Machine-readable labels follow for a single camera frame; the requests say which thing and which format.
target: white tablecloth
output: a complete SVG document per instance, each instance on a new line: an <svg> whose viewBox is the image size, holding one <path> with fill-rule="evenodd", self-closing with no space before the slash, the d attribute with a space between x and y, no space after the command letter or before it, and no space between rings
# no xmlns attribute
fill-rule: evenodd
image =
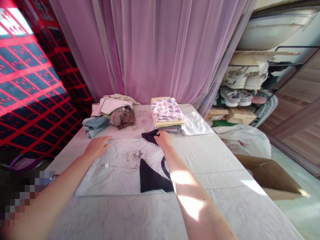
<svg viewBox="0 0 320 240"><path fill-rule="evenodd" d="M195 109L179 105L183 113ZM140 138L154 129L150 105L135 105L136 124L109 126L97 134ZM303 239L241 163L215 134L171 133L178 154L202 183L239 239ZM81 129L48 171L63 172L90 139ZM188 239L174 193L72 197L49 239Z"/></svg>

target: tiled floor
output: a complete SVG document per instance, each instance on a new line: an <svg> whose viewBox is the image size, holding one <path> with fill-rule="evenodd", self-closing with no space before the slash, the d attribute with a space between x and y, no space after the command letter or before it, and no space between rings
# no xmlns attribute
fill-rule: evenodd
<svg viewBox="0 0 320 240"><path fill-rule="evenodd" d="M272 146L272 157L310 195L295 200L275 201L306 240L320 239L320 180Z"/></svg>

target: shoe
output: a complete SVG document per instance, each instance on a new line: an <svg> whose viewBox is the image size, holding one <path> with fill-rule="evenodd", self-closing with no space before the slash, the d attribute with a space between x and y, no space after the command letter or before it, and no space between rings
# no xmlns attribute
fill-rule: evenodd
<svg viewBox="0 0 320 240"><path fill-rule="evenodd" d="M253 95L251 93L248 93L246 90L241 90L240 91L240 102L239 106L245 107L251 105L251 99L253 98Z"/></svg>
<svg viewBox="0 0 320 240"><path fill-rule="evenodd" d="M246 74L240 70L226 72L223 77L223 85L232 89L243 89L246 83Z"/></svg>
<svg viewBox="0 0 320 240"><path fill-rule="evenodd" d="M236 107L241 99L239 90L221 89L221 97L224 98L224 102L228 107Z"/></svg>
<svg viewBox="0 0 320 240"><path fill-rule="evenodd" d="M214 98L214 101L213 101L213 104L212 104L212 105L214 105L214 106L217 105L217 100L218 100L218 98L219 98L219 91L217 92L217 95L216 95L216 97Z"/></svg>
<svg viewBox="0 0 320 240"><path fill-rule="evenodd" d="M251 72L247 74L246 83L244 89L247 90L259 90L262 83L267 79L266 73L260 75L259 72Z"/></svg>

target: sheer curtain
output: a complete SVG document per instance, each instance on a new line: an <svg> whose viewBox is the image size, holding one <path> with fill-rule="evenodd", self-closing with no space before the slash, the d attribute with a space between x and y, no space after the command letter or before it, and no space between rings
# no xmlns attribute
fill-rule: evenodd
<svg viewBox="0 0 320 240"><path fill-rule="evenodd" d="M150 104L152 97L171 96L204 115L239 41L233 33L241 36L239 26L246 25L254 1L92 0L90 5L79 0L81 7L52 2L58 2L53 4L58 19L65 15L60 24L72 31L66 39L78 48L76 61L80 56L85 62L88 79L84 78L93 96L112 91L142 104ZM84 42L97 47L94 54ZM229 54L224 54L228 44Z"/></svg>

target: right hand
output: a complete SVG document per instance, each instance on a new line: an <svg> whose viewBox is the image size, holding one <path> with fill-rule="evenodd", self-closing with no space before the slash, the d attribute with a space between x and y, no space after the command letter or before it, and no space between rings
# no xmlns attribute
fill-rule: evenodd
<svg viewBox="0 0 320 240"><path fill-rule="evenodd" d="M163 130L159 130L159 132L157 132L157 135L158 136L154 136L154 139L156 140L159 147L163 149L172 146L173 140L169 133Z"/></svg>

